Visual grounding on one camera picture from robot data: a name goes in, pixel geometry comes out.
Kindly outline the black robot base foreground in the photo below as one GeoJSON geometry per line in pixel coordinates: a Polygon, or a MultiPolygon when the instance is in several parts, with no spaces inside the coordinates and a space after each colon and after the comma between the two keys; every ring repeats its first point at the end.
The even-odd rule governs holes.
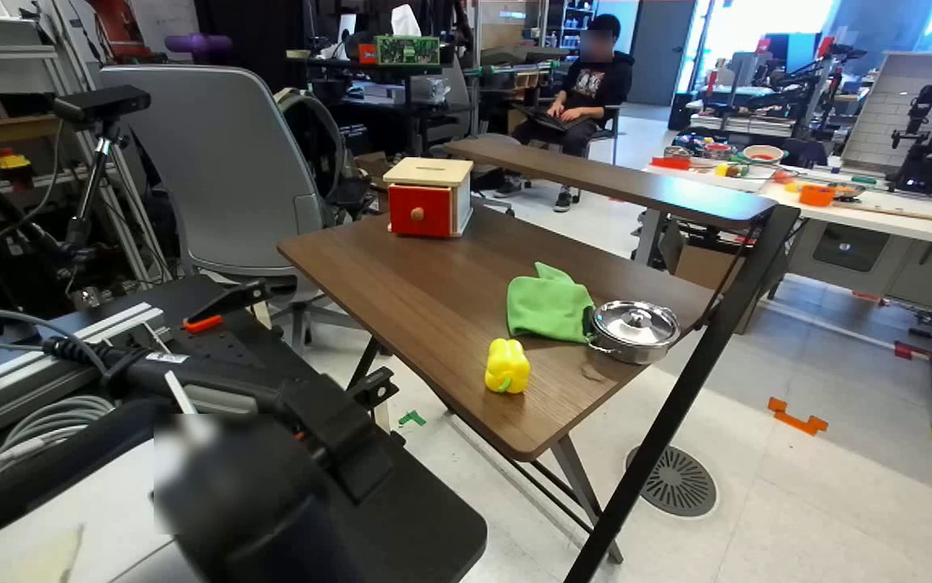
{"type": "Polygon", "coordinates": [[[0,307],[0,583],[457,583],[487,517],[209,279],[0,307]]]}

